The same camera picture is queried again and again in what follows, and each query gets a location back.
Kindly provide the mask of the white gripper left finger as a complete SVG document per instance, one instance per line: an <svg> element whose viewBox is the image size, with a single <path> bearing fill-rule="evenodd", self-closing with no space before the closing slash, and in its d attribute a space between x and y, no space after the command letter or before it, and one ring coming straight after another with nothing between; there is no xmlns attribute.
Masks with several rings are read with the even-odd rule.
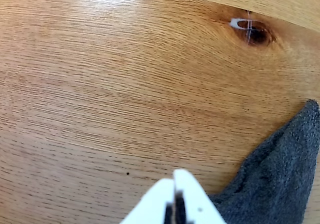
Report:
<svg viewBox="0 0 320 224"><path fill-rule="evenodd" d="M121 221L122 224L172 223L174 181L163 178L157 181L140 199L138 204Z"/></svg>

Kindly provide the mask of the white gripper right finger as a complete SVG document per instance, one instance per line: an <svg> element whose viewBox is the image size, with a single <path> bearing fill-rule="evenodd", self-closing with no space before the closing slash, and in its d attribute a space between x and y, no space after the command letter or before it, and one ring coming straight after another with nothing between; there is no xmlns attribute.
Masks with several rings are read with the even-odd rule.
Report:
<svg viewBox="0 0 320 224"><path fill-rule="evenodd" d="M185 169L173 172L176 223L225 223L197 179Z"/></svg>

